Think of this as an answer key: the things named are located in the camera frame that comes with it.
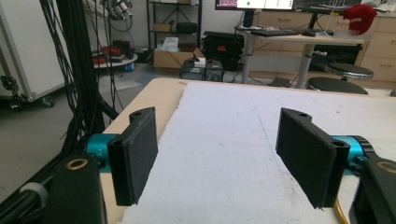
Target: table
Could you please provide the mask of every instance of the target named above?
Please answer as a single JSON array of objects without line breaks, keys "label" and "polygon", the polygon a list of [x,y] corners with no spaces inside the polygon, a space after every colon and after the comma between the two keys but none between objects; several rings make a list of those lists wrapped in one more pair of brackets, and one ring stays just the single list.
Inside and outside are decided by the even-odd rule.
[{"label": "table", "polygon": [[[125,60],[123,60],[123,61],[120,62],[120,63],[112,63],[111,65],[112,65],[113,67],[117,67],[117,66],[121,66],[121,65],[128,64],[128,63],[133,63],[133,62],[136,61],[136,60],[137,60],[137,55],[134,54],[134,57],[133,57],[132,59],[125,59]],[[105,64],[105,63],[94,64],[94,65],[93,65],[93,68],[106,68],[106,64]]]},{"label": "table", "polygon": [[[245,32],[245,34],[247,35],[247,46],[241,83],[245,84],[247,82],[250,71],[299,71],[297,89],[304,89],[304,83],[315,45],[354,46],[364,43],[364,40],[361,39],[334,38],[328,35],[316,35],[315,37],[304,35],[263,37],[251,35],[248,32]],[[306,44],[306,49],[303,56],[253,55],[253,46],[256,37],[269,43]]]},{"label": "table", "polygon": [[[229,92],[225,92],[230,99],[233,99],[236,95],[239,95],[240,88],[248,89],[253,93],[256,91],[268,91],[271,94],[257,95],[250,94],[251,97],[247,98],[244,102],[239,100],[240,103],[246,103],[251,101],[252,97],[261,97],[265,104],[269,107],[275,104],[281,103],[284,106],[299,106],[303,108],[304,112],[310,114],[313,108],[309,107],[318,107],[324,108],[324,110],[317,111],[313,116],[313,121],[320,128],[323,126],[326,127],[325,131],[331,134],[351,134],[351,130],[357,130],[356,134],[362,134],[375,146],[375,149],[379,149],[377,153],[380,156],[386,157],[391,160],[396,160],[396,154],[392,152],[390,149],[387,149],[387,146],[394,142],[390,142],[389,139],[396,139],[396,127],[394,124],[396,118],[393,115],[394,108],[396,106],[396,98],[390,97],[374,97],[374,96],[362,96],[362,95],[353,95],[353,94],[345,94],[345,93],[333,93],[333,92],[316,92],[316,91],[304,91],[304,90],[295,90],[295,89],[276,89],[276,88],[268,88],[268,87],[257,87],[257,86],[245,86],[245,85],[237,85],[237,84],[225,84],[225,83],[210,83],[210,82],[202,82],[202,81],[190,81],[190,80],[179,80],[179,79],[171,79],[171,78],[157,78],[150,82],[145,89],[122,111],[119,117],[106,129],[105,133],[121,133],[129,124],[128,115],[130,113],[135,112],[144,107],[155,106],[156,107],[156,119],[157,119],[157,134],[159,137],[163,135],[163,131],[165,126],[170,118],[172,118],[174,112],[179,107],[179,100],[183,96],[183,92],[186,86],[189,83],[200,83],[210,85],[211,90],[218,89],[220,92],[225,92],[223,90],[227,90],[229,88],[233,88],[233,95],[229,95]],[[207,95],[210,95],[211,92],[206,92],[205,94],[200,95],[200,97],[206,97],[203,99],[208,99]],[[304,102],[304,99],[308,99],[308,105]],[[360,125],[359,128],[355,128],[356,126],[348,127],[347,130],[340,130],[338,125],[326,123],[326,120],[330,118],[329,113],[326,112],[325,108],[329,107],[331,104],[337,104],[338,101],[342,101],[339,106],[333,106],[332,112],[336,114],[338,117],[348,116],[351,121],[351,124],[356,125],[357,123]],[[358,105],[366,105],[370,103],[371,106],[367,106],[364,108],[365,111],[360,113],[349,113],[346,112],[359,112],[361,108],[357,108],[353,106],[355,104]],[[381,127],[386,127],[387,131],[384,132]],[[274,138],[276,132],[272,130],[268,133]],[[107,214],[109,218],[109,223],[117,223],[122,219],[122,213],[125,207],[117,207],[115,205],[114,199],[114,190],[111,182],[111,175],[101,175],[103,190],[105,193],[106,199],[106,208]],[[347,191],[350,185],[356,184],[355,178],[346,179],[346,189],[342,189],[342,191]],[[349,189],[349,195],[353,196],[353,188]]]}]

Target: black cable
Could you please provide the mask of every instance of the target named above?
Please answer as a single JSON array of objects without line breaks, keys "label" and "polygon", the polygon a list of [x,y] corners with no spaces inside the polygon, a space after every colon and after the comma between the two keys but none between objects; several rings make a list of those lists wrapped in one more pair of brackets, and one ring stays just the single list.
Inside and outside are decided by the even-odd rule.
[{"label": "black cable", "polygon": [[260,13],[260,12],[256,12],[256,13],[253,14],[253,16],[249,16],[249,17],[247,17],[247,18],[244,18],[243,20],[241,20],[241,21],[236,25],[236,27],[239,27],[239,26],[242,24],[242,22],[244,22],[244,21],[246,21],[246,20],[250,20],[250,19],[253,20],[253,18],[254,18],[257,14],[259,14],[259,13]]},{"label": "black cable", "polygon": [[[70,59],[70,65],[66,61],[66,57],[60,46],[62,46],[59,37],[57,37],[56,24],[59,22],[50,20],[50,6],[45,3],[45,0],[40,0],[43,3],[43,11],[46,15],[46,21],[53,36],[55,48],[57,49],[58,60],[61,69],[64,71],[65,82],[68,83],[73,80],[77,96],[69,94],[69,104],[74,107],[74,117],[68,127],[68,134],[66,136],[63,151],[68,154],[73,151],[76,146],[76,139],[83,134],[101,133],[105,124],[103,121],[103,114],[105,112],[111,118],[115,118],[118,113],[107,106],[103,101],[102,96],[98,90],[98,82],[93,71],[92,53],[90,41],[88,38],[87,24],[85,22],[85,14],[80,1],[57,1],[59,8],[60,21],[62,25],[62,33],[66,42],[67,51]],[[71,91],[71,86],[66,84],[68,92]]]},{"label": "black cable", "polygon": [[297,76],[293,79],[293,81],[290,83],[290,85],[289,85],[289,88],[291,87],[291,85],[293,84],[293,82],[297,79],[297,77],[299,76],[300,74],[297,74]]},{"label": "black cable", "polygon": [[259,83],[262,84],[262,85],[270,86],[269,84],[267,84],[267,83],[265,83],[265,82],[261,82],[261,81],[257,80],[257,79],[254,78],[254,77],[251,77],[251,76],[248,76],[248,77],[250,77],[252,80],[254,80],[254,81],[256,81],[256,82],[259,82]]},{"label": "black cable", "polygon": [[116,31],[118,31],[118,32],[121,32],[121,33],[123,33],[123,32],[129,32],[129,31],[131,30],[131,28],[132,28],[132,25],[134,24],[134,22],[133,22],[133,20],[132,20],[132,16],[129,16],[129,20],[131,21],[131,23],[129,24],[129,26],[126,27],[125,30],[120,30],[120,29],[118,29],[117,27],[115,27],[114,25],[112,25],[111,23],[110,23],[110,26],[111,26],[111,28],[113,28],[114,30],[116,30]]},{"label": "black cable", "polygon": [[110,94],[111,94],[111,105],[113,109],[116,109],[116,93],[115,91],[117,91],[117,87],[116,87],[116,82],[114,79],[114,73],[113,73],[113,62],[112,62],[112,43],[111,43],[111,19],[109,17],[107,17],[107,22],[108,22],[108,42],[107,42],[107,46],[109,47],[109,51],[108,51],[108,59],[110,60]]},{"label": "black cable", "polygon": [[[58,17],[56,16],[53,2],[51,0],[50,1],[42,0],[40,2],[41,2],[41,6],[42,6],[42,9],[44,12],[44,16],[46,18],[46,21],[47,21],[47,24],[49,27],[49,32],[50,32],[52,39],[54,41],[58,62],[61,67],[61,71],[63,72],[63,75],[64,75],[64,83],[65,83],[65,87],[66,87],[67,102],[69,103],[69,107],[71,108],[73,114],[77,114],[77,109],[76,109],[77,96],[75,95],[74,90],[70,90],[70,85],[69,85],[70,80],[73,80],[72,71],[71,71],[69,62],[66,59],[60,37],[57,34],[56,24],[59,24],[59,20],[58,20]],[[63,32],[62,26],[59,25],[58,27],[61,30],[61,32]],[[81,123],[76,118],[74,118],[73,121],[75,121],[77,123],[77,126]],[[79,126],[78,128],[80,130],[84,129],[83,126]]]},{"label": "black cable", "polygon": [[131,41],[132,41],[132,49],[134,49],[134,38],[132,37],[132,35],[131,35],[131,32],[130,31],[128,31],[128,35],[129,35],[129,37],[131,37]]},{"label": "black cable", "polygon": [[[87,5],[88,5],[88,10],[90,11],[90,15],[92,14],[92,11],[91,11],[91,7],[89,6],[89,4],[88,4],[88,0],[86,0],[86,2],[87,2]],[[92,19],[92,17],[90,17],[90,19],[91,19],[91,24],[92,24],[92,27],[93,27],[93,30],[94,30],[94,32],[95,32],[95,35],[96,35],[96,46],[97,46],[97,51],[99,52],[99,51],[102,51],[102,44],[100,43],[100,40],[99,40],[99,32],[98,32],[98,16],[97,16],[97,3],[95,3],[95,22],[93,22],[93,19]],[[108,63],[107,63],[107,61],[105,62],[105,64],[106,64],[106,70],[107,70],[107,73],[111,76],[111,72],[110,72],[110,70],[109,70],[109,66],[108,66]],[[114,79],[114,75],[113,75],[113,78],[111,78],[110,79],[110,85],[111,85],[111,92],[112,92],[112,99],[114,99],[114,97],[113,97],[113,95],[114,96],[117,96],[117,99],[118,99],[118,101],[119,101],[119,104],[120,104],[120,107],[121,107],[121,109],[123,110],[123,105],[122,105],[122,103],[121,103],[121,101],[120,101],[120,96],[119,96],[119,93],[118,93],[118,91],[117,91],[117,89],[116,89],[116,86],[115,86],[115,79]],[[113,100],[112,101],[112,106],[111,106],[111,108],[112,109],[116,109],[115,108],[115,100]]]},{"label": "black cable", "polygon": [[231,83],[235,83],[235,78],[236,78],[236,76],[238,76],[238,74],[239,74],[239,71],[233,76],[233,80],[231,80]]},{"label": "black cable", "polygon": [[239,25],[244,21],[244,13],[241,14],[241,18],[239,18],[239,22],[236,24],[235,28],[238,28]]},{"label": "black cable", "polygon": [[266,44],[264,44],[264,45],[261,45],[261,46],[259,46],[258,48],[255,48],[255,49],[253,50],[253,52],[254,52],[255,50],[262,49],[262,48],[264,48],[265,46],[267,46],[267,45],[269,45],[269,44],[271,44],[271,43],[266,43]]},{"label": "black cable", "polygon": [[315,23],[320,27],[321,30],[323,30],[323,28],[322,28],[321,25],[319,24],[318,19],[319,19],[320,17],[322,17],[322,16],[324,16],[324,15],[318,16],[317,19],[316,19],[316,21],[315,21]]}]

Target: gray floor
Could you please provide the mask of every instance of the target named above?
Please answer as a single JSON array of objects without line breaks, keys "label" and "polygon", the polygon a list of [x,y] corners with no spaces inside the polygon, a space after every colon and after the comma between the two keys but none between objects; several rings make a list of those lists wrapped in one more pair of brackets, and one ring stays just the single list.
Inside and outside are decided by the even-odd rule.
[{"label": "gray floor", "polygon": [[[111,104],[109,77],[106,71],[99,73],[102,74],[99,75],[100,92]],[[133,72],[125,72],[122,68],[118,68],[115,73],[122,104],[116,102],[119,112],[152,79],[164,77],[156,75],[152,66],[145,63],[136,63]],[[240,73],[227,72],[224,81],[232,82],[233,78],[239,83]],[[271,81],[249,79],[248,84],[262,85]],[[368,92],[389,95],[389,90],[368,90]],[[48,108],[40,101],[35,101],[25,104],[23,110],[18,113],[9,109],[7,101],[0,102],[0,202],[58,154],[63,145],[63,137],[72,113],[63,91],[56,91],[52,95],[54,107]]]}]

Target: office chair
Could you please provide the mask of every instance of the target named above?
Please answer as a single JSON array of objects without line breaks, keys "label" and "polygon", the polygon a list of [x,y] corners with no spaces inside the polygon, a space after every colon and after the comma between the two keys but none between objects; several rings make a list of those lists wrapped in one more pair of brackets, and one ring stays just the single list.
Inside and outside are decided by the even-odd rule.
[{"label": "office chair", "polygon": [[349,63],[328,63],[326,72],[341,76],[341,79],[332,77],[312,77],[306,82],[306,88],[316,91],[339,91],[356,94],[368,94],[368,92],[353,83],[347,81],[348,77],[358,79],[371,79],[374,73],[367,69]]}]

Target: white wall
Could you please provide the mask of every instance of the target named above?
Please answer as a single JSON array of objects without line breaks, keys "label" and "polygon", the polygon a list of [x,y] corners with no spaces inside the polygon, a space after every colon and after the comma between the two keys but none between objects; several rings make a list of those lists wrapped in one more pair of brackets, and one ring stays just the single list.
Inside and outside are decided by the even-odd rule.
[{"label": "white wall", "polygon": [[[113,39],[125,39],[134,42],[135,47],[146,47],[149,45],[148,36],[148,19],[147,19],[147,6],[146,1],[133,1],[134,7],[132,12],[134,13],[133,21],[134,25],[131,29],[131,36],[134,41],[131,41],[131,37],[128,33],[120,33],[112,30]],[[197,18],[196,7],[183,7],[186,15],[194,21]],[[159,20],[165,19],[167,13],[172,10],[169,6],[157,6],[157,18]],[[213,0],[203,0],[203,15],[202,15],[202,33],[204,31],[217,31],[233,33],[233,27],[240,21],[242,12],[241,11],[218,11],[215,10],[215,2]],[[88,21],[91,40],[94,41],[94,32],[92,31],[91,22]],[[122,21],[114,21],[114,25],[120,29],[125,29],[125,24]],[[99,26],[100,39],[103,43],[105,42],[105,36],[103,34],[104,25],[101,22]]]}]

